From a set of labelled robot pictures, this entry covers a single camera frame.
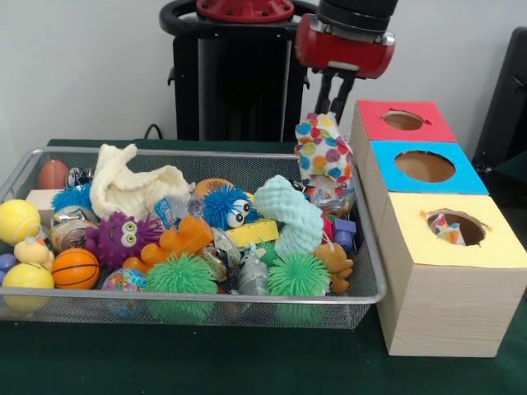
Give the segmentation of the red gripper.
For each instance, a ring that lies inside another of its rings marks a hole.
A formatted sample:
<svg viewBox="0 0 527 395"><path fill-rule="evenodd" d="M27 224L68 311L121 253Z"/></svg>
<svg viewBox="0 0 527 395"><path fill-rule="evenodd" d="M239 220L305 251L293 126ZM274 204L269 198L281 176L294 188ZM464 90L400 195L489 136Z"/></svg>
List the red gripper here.
<svg viewBox="0 0 527 395"><path fill-rule="evenodd" d="M356 77L376 79L388 68L394 55L395 37L346 30L305 14L296 30L296 58L305 67L322 72L317 114L333 113L340 124ZM355 72L343 77L337 96L329 99L335 70Z"/></svg>

